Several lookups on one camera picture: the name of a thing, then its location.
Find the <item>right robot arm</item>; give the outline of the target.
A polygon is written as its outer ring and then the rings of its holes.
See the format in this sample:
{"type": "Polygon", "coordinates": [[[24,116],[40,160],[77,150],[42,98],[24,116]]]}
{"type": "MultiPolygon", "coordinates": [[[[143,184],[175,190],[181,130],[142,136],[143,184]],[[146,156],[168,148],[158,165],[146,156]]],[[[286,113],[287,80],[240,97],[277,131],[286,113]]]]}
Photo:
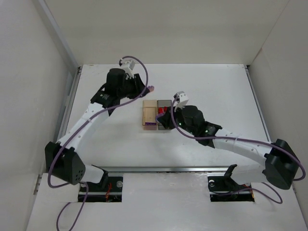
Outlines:
{"type": "Polygon", "coordinates": [[[203,146],[229,151],[254,161],[252,165],[232,164],[224,174],[231,183],[243,185],[252,182],[268,182],[288,190],[295,179],[299,160],[284,140],[276,142],[253,141],[241,138],[222,126],[204,119],[196,106],[167,107],[157,117],[165,129],[180,128],[203,146]]]}

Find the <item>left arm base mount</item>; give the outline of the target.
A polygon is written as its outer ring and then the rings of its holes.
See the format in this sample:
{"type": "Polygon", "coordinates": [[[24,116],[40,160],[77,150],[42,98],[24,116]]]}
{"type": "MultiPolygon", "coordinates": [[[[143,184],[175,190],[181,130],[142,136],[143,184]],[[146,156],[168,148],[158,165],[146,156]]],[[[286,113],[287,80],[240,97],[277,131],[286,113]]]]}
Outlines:
{"type": "Polygon", "coordinates": [[[108,173],[102,183],[87,182],[88,191],[85,186],[80,186],[78,202],[85,200],[88,203],[120,203],[122,202],[123,183],[122,173],[108,173]]]}

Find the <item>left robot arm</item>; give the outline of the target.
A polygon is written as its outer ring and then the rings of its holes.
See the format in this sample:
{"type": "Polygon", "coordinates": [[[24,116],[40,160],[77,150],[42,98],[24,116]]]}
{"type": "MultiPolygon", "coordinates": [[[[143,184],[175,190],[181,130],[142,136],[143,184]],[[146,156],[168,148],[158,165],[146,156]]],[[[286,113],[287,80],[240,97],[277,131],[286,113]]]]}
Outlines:
{"type": "Polygon", "coordinates": [[[84,164],[81,149],[113,111],[122,106],[122,99],[128,98],[133,102],[146,94],[147,84],[139,74],[130,74],[122,68],[110,69],[106,83],[91,98],[81,118],[57,142],[46,145],[48,185],[55,188],[51,183],[51,177],[55,176],[65,181],[65,185],[89,182],[103,188],[108,178],[107,171],[98,166],[84,164]]]}

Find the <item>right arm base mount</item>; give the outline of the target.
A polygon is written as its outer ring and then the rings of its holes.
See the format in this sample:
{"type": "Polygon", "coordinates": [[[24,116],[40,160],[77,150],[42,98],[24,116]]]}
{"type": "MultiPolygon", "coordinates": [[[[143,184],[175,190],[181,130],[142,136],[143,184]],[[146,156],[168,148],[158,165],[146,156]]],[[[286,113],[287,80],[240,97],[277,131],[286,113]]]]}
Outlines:
{"type": "Polygon", "coordinates": [[[211,202],[254,202],[251,186],[239,185],[231,175],[237,165],[228,167],[225,173],[207,175],[209,197],[211,202]]]}

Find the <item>purple lego piece with butterfly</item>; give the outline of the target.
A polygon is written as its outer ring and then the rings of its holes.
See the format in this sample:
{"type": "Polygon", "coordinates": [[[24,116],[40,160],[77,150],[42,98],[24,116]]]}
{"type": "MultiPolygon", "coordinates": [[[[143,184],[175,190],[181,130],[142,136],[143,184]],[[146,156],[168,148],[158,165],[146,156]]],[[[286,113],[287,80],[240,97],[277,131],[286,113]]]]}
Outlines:
{"type": "Polygon", "coordinates": [[[154,91],[154,86],[148,86],[146,91],[147,91],[148,93],[149,93],[149,92],[153,92],[153,91],[154,91]]]}

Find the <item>red curved lego brick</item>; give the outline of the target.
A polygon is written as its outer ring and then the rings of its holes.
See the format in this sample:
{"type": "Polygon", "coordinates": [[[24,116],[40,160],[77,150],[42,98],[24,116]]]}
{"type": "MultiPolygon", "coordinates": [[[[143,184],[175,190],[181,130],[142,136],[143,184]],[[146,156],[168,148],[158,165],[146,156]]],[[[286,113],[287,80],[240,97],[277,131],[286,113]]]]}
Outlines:
{"type": "Polygon", "coordinates": [[[159,107],[158,114],[164,114],[167,111],[167,107],[159,107]]]}

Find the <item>purple curved lego brick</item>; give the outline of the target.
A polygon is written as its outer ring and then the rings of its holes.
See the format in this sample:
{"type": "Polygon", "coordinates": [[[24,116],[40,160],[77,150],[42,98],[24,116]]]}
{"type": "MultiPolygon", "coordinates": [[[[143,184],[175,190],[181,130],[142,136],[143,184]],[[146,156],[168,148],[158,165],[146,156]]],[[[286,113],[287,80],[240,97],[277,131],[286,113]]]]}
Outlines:
{"type": "Polygon", "coordinates": [[[145,126],[156,126],[157,123],[156,123],[156,122],[145,122],[144,125],[145,125],[145,126]]]}

